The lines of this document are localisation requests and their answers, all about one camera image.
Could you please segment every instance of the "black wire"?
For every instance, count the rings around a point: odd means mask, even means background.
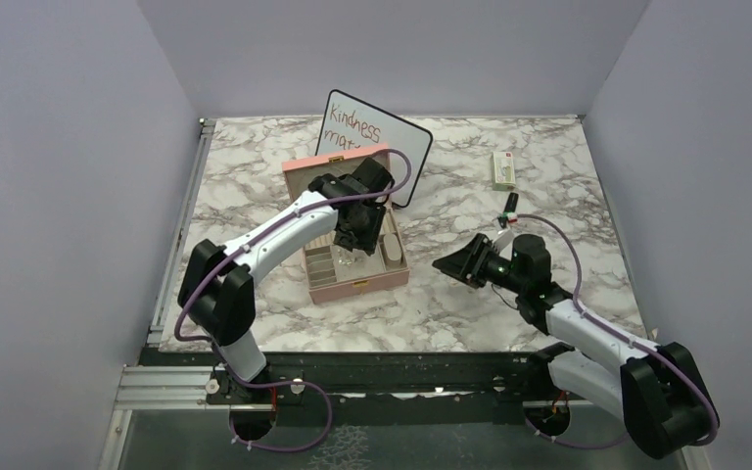
[[[505,299],[505,297],[500,293],[500,291],[497,290],[497,286],[495,284],[492,284],[492,290],[494,291],[495,294],[497,294],[498,297],[500,297],[500,299],[503,301],[503,303],[506,304],[509,308],[511,308],[512,310],[517,310],[518,309],[516,306],[510,304]]]

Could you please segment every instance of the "box lid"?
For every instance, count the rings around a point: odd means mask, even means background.
[[[387,150],[387,144],[360,147],[332,154],[316,155],[305,159],[290,160],[282,164],[284,180],[290,193],[290,200],[294,201],[309,186],[316,176],[330,173],[334,176],[353,173],[361,163],[360,159],[373,157],[376,162],[382,164],[388,170],[391,169],[391,159],[387,152],[378,155],[377,152]]]

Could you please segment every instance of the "marble tabletop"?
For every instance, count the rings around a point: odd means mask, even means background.
[[[410,264],[410,281],[314,305],[300,254],[289,257],[257,286],[252,329],[265,351],[505,352],[533,351],[556,340],[526,324],[491,288],[473,290],[431,266],[471,241],[494,237],[507,193],[491,188],[490,156],[513,151],[518,212],[557,223],[574,242],[584,268],[583,302],[643,335],[624,261],[580,122],[575,117],[410,117],[434,143],[410,206],[396,211]],[[207,351],[203,342],[178,343],[172,327],[188,255],[199,241],[242,235],[289,205],[281,164],[313,155],[320,117],[223,118],[217,122],[195,204],[163,352]],[[571,290],[572,257],[563,242],[535,221],[552,254],[554,279]],[[503,292],[513,303],[514,295]],[[186,334],[201,333],[187,320]]]

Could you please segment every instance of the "small box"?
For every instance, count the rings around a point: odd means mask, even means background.
[[[514,189],[514,156],[511,152],[492,153],[492,185],[495,191]]]
[[[316,176],[352,173],[362,158],[386,149],[388,146],[382,144],[284,162],[290,201],[301,196]],[[374,159],[390,169],[387,154]],[[351,253],[333,245],[335,232],[316,238],[302,249],[309,296],[315,304],[407,284],[410,268],[404,244],[394,212],[390,205],[386,208],[376,253],[370,257],[361,251]]]

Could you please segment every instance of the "whiteboard eraser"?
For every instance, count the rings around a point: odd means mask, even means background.
[[[492,153],[492,187],[495,191],[514,189],[514,155],[511,152]]]

